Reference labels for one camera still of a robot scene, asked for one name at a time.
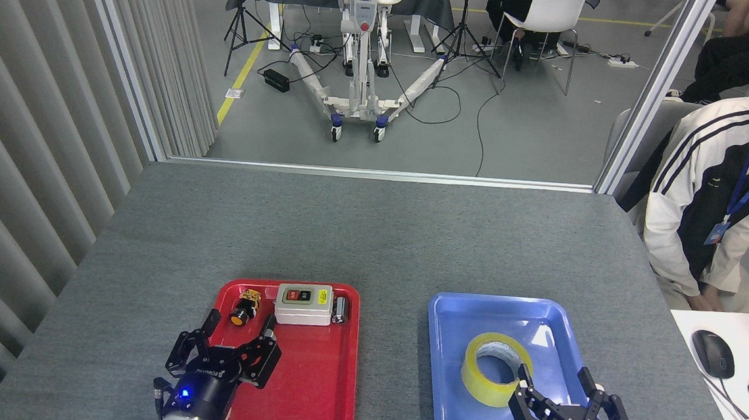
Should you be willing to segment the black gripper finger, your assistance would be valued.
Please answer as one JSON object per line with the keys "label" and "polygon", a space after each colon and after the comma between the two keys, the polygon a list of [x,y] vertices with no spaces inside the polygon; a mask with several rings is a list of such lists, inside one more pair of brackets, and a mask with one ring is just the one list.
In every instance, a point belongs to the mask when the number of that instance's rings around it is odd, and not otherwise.
{"label": "black gripper finger", "polygon": [[604,410],[609,420],[629,420],[622,399],[617,394],[606,392],[592,378],[592,373],[586,367],[577,372],[577,380],[582,384],[589,402],[585,407],[581,420],[597,420],[599,412]]}
{"label": "black gripper finger", "polygon": [[265,325],[257,337],[235,348],[234,360],[239,366],[239,374],[232,381],[246,382],[255,388],[265,388],[280,358],[282,350],[273,326]]}
{"label": "black gripper finger", "polygon": [[187,365],[192,360],[192,353],[200,358],[208,356],[209,339],[214,334],[221,318],[222,314],[219,310],[211,309],[200,327],[180,332],[166,360],[166,370],[171,376],[181,377],[187,371]]}
{"label": "black gripper finger", "polygon": [[536,389],[527,364],[519,365],[516,376],[518,384],[508,403],[514,420],[568,420],[565,408]]}

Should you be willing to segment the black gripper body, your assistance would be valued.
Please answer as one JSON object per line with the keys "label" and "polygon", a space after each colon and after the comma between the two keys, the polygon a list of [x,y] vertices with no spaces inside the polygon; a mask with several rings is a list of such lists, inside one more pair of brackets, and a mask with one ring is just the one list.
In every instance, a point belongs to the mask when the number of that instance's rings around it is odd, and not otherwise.
{"label": "black gripper body", "polygon": [[168,387],[166,420],[228,420],[239,388],[236,362],[195,359]]}

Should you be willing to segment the person's hand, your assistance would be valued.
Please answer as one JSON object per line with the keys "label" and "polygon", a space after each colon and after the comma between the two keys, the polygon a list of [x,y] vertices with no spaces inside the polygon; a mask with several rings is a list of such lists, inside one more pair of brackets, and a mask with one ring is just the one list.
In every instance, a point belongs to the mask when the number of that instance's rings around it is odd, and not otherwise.
{"label": "person's hand", "polygon": [[706,290],[704,293],[694,296],[685,295],[685,301],[687,301],[691,310],[725,312],[718,291]]}

